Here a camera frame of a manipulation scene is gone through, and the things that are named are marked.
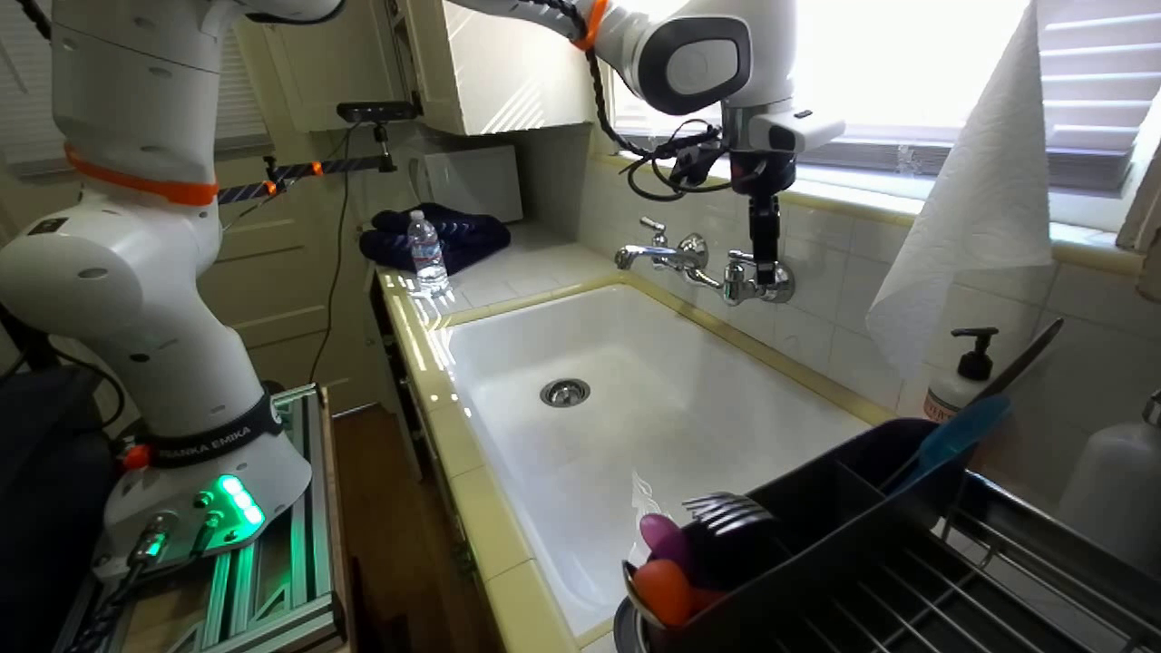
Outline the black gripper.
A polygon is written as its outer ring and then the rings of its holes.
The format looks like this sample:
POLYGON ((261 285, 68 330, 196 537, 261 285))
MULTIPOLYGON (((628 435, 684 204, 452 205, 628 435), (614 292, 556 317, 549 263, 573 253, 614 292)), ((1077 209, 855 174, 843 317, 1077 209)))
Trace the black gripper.
POLYGON ((779 197, 775 192, 785 192, 790 185, 796 185, 796 152, 790 150, 734 152, 729 157, 729 187, 741 197, 751 197, 746 199, 746 233, 751 233, 751 256, 753 256, 753 284, 758 285, 767 285, 767 269, 768 269, 768 277, 775 277, 775 269, 779 269, 779 197))

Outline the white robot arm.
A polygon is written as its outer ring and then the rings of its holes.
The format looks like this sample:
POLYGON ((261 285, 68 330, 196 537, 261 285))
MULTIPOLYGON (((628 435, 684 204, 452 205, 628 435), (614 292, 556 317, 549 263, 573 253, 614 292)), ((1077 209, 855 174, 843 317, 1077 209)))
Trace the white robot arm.
MULTIPOLYGON (((220 246, 220 49, 235 20, 318 25, 345 0, 19 0, 50 46, 50 121, 81 197, 0 251, 2 307, 92 348, 145 422, 145 461, 102 505, 93 568, 186 567, 270 528, 313 482, 243 348, 198 296, 220 246)), ((843 126, 796 98, 797 0, 456 0, 544 25, 717 152, 751 199, 753 284, 775 285, 775 192, 843 126)))

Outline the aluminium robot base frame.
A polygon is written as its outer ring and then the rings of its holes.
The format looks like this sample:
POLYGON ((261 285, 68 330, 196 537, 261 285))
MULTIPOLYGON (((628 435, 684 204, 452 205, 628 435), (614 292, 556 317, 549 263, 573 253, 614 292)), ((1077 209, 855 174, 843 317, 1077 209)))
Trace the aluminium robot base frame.
POLYGON ((272 395, 283 444, 123 470, 50 653, 339 653, 345 563, 331 395, 272 395))

